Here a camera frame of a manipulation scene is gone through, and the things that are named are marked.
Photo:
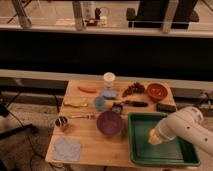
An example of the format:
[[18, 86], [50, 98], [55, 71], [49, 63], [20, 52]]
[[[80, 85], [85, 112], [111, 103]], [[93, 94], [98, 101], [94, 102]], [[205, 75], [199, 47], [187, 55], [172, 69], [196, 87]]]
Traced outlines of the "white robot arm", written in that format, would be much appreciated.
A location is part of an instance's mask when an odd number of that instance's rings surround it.
[[198, 108], [185, 107], [160, 120], [155, 134], [161, 142], [181, 137], [213, 156], [213, 132], [201, 126], [203, 121], [203, 114]]

